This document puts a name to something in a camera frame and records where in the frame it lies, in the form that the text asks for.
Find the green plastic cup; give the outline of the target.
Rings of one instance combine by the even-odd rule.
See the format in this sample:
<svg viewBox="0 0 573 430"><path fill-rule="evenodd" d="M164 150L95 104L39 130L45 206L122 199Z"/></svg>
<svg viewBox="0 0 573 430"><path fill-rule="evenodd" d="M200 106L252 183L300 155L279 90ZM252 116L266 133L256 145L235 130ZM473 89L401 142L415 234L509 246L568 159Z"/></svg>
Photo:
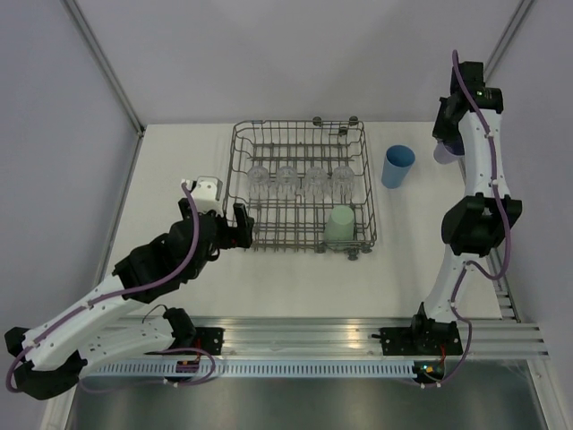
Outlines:
<svg viewBox="0 0 573 430"><path fill-rule="evenodd" d="M324 229L326 242L346 242L354 238L355 214L347 205L335 206Z"/></svg>

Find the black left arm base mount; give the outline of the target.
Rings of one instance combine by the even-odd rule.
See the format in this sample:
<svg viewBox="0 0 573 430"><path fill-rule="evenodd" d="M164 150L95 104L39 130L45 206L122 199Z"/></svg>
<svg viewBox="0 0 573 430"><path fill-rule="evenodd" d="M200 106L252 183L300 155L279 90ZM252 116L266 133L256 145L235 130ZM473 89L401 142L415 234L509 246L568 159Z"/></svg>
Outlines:
<svg viewBox="0 0 573 430"><path fill-rule="evenodd" d="M199 348L212 356L220 356L224 343L224 329L220 327L197 327L192 338L178 340L172 348Z"/></svg>

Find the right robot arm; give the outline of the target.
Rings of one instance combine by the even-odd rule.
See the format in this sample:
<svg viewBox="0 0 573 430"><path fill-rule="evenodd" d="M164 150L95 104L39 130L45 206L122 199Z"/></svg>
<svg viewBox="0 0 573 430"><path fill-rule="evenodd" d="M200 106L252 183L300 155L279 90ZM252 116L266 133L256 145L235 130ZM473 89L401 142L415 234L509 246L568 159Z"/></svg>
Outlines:
<svg viewBox="0 0 573 430"><path fill-rule="evenodd" d="M440 343L457 340L457 300L466 274L475 270L490 281L508 270L511 229L523 203L511 197L502 166L500 126L502 92L486 85L483 64L452 56L449 96L440 99L434 139L462 154L465 191L444 215L441 240L445 254L429 296L411 321L411 348L428 354Z"/></svg>

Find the blue plastic cup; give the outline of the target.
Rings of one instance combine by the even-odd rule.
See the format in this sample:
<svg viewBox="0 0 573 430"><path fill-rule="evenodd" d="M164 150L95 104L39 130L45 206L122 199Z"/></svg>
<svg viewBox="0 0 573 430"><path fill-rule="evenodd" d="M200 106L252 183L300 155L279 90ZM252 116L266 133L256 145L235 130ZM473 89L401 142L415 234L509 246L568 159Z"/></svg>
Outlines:
<svg viewBox="0 0 573 430"><path fill-rule="evenodd" d="M390 146L381 173L381 183L388 189L399 188L415 163L415 153L406 145Z"/></svg>

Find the purple plastic cup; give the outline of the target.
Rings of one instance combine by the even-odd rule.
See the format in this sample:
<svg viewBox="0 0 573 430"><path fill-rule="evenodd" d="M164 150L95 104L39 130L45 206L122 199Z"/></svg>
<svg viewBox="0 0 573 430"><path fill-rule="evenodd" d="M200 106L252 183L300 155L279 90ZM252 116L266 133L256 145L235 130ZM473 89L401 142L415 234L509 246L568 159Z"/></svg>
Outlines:
<svg viewBox="0 0 573 430"><path fill-rule="evenodd" d="M441 165L451 164L465 155L462 142L437 141L433 157Z"/></svg>

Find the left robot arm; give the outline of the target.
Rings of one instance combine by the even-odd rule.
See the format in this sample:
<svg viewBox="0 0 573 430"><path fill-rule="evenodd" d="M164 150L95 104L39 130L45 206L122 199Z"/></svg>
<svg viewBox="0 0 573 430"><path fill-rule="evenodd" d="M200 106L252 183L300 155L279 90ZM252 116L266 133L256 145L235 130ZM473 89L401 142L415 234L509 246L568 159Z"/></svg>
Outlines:
<svg viewBox="0 0 573 430"><path fill-rule="evenodd" d="M181 220L133 249L85 298L35 329L14 327L5 333L6 348L14 357L5 378L8 391L48 400L126 358L203 354L183 308L168 308L138 327L104 332L118 318L196 279L221 251L251 247L255 221L244 204L233 207L234 226L214 210L198 212L190 198L182 199L179 207Z"/></svg>

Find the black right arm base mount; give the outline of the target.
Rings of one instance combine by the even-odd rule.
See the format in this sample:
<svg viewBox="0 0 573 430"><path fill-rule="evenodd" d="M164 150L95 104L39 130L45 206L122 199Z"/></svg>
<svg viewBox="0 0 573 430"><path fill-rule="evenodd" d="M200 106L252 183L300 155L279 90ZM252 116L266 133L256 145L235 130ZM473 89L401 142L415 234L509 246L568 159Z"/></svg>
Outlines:
<svg viewBox="0 0 573 430"><path fill-rule="evenodd" d="M463 347L456 322L436 322L415 314L408 326L381 327L371 335L386 357L461 356Z"/></svg>

